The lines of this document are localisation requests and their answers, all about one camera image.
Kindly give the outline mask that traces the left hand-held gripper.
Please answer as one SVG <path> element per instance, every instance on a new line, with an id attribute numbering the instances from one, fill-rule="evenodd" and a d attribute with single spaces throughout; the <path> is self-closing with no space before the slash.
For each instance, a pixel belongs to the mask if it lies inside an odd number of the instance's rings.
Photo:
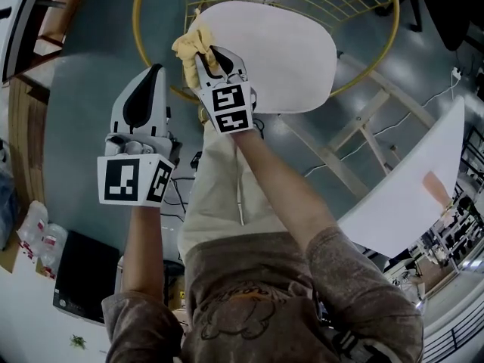
<path id="1" fill-rule="evenodd" d="M 182 148 L 172 134 L 165 136 L 166 121 L 166 71 L 154 64 L 113 104 L 104 155 L 97 158 L 100 203 L 162 205 Z"/>

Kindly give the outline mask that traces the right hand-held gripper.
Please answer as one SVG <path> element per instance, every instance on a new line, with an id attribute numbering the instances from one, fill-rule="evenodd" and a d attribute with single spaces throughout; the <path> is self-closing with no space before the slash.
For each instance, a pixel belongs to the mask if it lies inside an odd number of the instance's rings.
<path id="1" fill-rule="evenodd" d="M 251 130 L 256 93 L 247 79 L 244 62 L 226 48 L 216 45 L 210 48 L 216 59 L 213 64 L 207 61 L 205 54 L 195 56 L 201 87 L 198 98 L 218 133 Z"/>

